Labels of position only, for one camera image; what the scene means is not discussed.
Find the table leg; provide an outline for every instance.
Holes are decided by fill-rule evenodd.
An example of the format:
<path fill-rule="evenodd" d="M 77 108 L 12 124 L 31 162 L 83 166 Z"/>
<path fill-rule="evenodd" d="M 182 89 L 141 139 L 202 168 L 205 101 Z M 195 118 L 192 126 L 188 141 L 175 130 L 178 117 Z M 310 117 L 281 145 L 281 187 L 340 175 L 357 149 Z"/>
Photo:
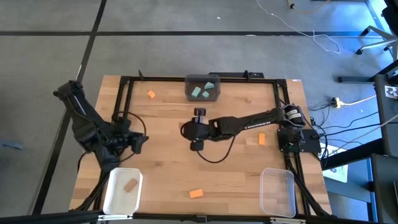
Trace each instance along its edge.
<path fill-rule="evenodd" d="M 398 70 L 398 60 L 393 61 L 386 68 L 383 68 L 377 74 L 381 75 L 392 75 L 394 72 Z M 373 77 L 338 77 L 339 83 L 374 83 Z"/>
<path fill-rule="evenodd" d="M 338 153 L 328 158 L 322 159 L 322 164 L 326 164 L 322 170 L 343 166 L 351 162 L 360 161 L 371 156 L 372 153 L 384 154 L 384 147 L 382 139 L 377 139 L 362 146 L 355 147 L 345 152 Z"/>

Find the clear plastic container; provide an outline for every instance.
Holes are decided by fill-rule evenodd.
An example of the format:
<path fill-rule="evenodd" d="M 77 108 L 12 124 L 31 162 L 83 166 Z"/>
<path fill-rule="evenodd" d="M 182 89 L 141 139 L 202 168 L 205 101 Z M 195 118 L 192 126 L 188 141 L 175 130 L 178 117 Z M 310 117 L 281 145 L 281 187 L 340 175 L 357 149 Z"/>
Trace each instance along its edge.
<path fill-rule="evenodd" d="M 211 89 L 205 89 L 206 83 L 214 84 Z M 192 96 L 196 87 L 200 88 L 197 97 Z M 204 97 L 203 93 L 207 92 L 208 97 Z M 216 101 L 220 95 L 220 77 L 218 75 L 187 75 L 185 77 L 185 96 L 188 101 Z"/>
<path fill-rule="evenodd" d="M 294 176 L 289 170 L 265 168 L 260 175 L 260 208 L 268 215 L 296 215 Z"/>

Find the mint green piece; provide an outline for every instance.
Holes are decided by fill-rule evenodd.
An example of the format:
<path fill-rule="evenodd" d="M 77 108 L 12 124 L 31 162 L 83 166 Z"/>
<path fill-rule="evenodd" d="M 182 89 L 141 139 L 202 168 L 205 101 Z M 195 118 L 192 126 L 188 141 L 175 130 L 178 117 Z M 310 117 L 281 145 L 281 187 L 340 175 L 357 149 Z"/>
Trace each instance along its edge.
<path fill-rule="evenodd" d="M 209 94 L 207 91 L 204 91 L 201 95 L 202 95 L 204 98 L 208 98 L 210 94 Z"/>
<path fill-rule="evenodd" d="M 211 82 L 207 82 L 205 85 L 205 90 L 209 90 L 211 88 L 214 88 L 214 84 L 212 84 Z"/>
<path fill-rule="evenodd" d="M 193 89 L 193 92 L 191 93 L 191 96 L 193 97 L 198 97 L 199 93 L 200 93 L 200 88 L 199 87 L 195 87 L 195 89 Z"/>

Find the floor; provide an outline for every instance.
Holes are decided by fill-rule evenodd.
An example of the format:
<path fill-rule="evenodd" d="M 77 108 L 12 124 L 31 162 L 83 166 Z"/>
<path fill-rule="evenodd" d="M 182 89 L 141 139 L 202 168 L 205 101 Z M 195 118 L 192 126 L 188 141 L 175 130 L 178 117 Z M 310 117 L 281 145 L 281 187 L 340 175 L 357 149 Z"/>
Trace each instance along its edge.
<path fill-rule="evenodd" d="M 300 31 L 361 32 L 368 25 L 375 26 L 363 2 L 330 2 L 313 14 L 299 14 L 283 0 L 259 2 Z M 100 0 L 1 0 L 0 31 L 91 31 L 100 3 Z M 319 4 L 296 1 L 302 10 Z M 382 7 L 374 8 L 380 14 Z M 291 31 L 277 18 L 265 14 L 256 0 L 109 0 L 99 25 L 99 31 L 153 30 Z M 340 54 L 326 52 L 312 38 L 302 36 L 97 37 L 83 85 L 87 99 L 95 104 L 103 75 L 137 75 L 139 69 L 148 76 L 249 70 L 264 72 L 267 78 L 301 79 L 309 107 L 323 105 L 334 96 L 351 102 L 374 95 L 372 85 L 342 85 L 335 79 L 340 75 L 371 76 L 390 64 L 391 54 L 382 48 L 367 50 L 360 56 L 355 54 L 361 45 L 381 39 L 332 38 L 340 46 Z M 63 104 L 52 91 L 76 77 L 88 39 L 88 36 L 0 36 L 0 137 L 25 146 L 23 150 L 0 148 L 0 217 L 26 215 L 32 210 L 64 112 Z M 317 41 L 336 50 L 327 38 L 319 37 Z M 375 111 L 375 99 L 333 108 L 324 126 L 346 125 Z M 327 109 L 311 115 L 319 124 L 326 112 Z M 375 115 L 354 126 L 378 122 Z M 366 130 L 336 135 L 336 139 L 349 141 Z M 376 132 L 359 141 L 365 143 L 380 135 Z M 330 144 L 341 146 L 342 142 Z M 68 209 L 81 153 L 73 133 L 68 131 L 44 205 L 45 213 Z M 330 195 L 333 213 L 347 217 L 333 205 L 336 200 L 347 199 L 335 200 L 336 197 L 339 196 Z M 352 217 L 362 219 L 366 207 L 364 214 L 358 214 Z"/>

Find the yellow connector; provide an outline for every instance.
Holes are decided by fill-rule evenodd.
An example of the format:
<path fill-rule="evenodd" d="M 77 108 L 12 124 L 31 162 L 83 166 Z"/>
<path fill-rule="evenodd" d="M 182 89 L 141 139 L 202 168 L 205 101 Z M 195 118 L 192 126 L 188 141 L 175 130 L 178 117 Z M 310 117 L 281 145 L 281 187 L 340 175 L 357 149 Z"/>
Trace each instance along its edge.
<path fill-rule="evenodd" d="M 331 105 L 338 109 L 341 108 L 344 103 L 338 97 L 333 97 L 333 99 L 331 100 Z"/>

